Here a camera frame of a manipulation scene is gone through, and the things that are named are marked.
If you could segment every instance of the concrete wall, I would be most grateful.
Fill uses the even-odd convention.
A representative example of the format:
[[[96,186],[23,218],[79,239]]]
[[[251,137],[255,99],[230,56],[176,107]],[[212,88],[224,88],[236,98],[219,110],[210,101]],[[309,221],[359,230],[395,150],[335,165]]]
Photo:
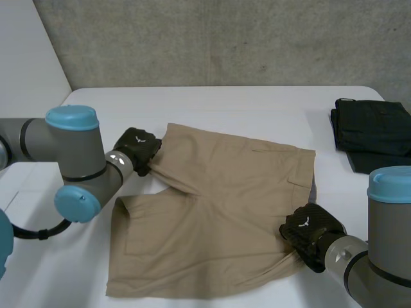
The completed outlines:
[[[366,85],[411,101],[410,0],[34,0],[73,89]]]

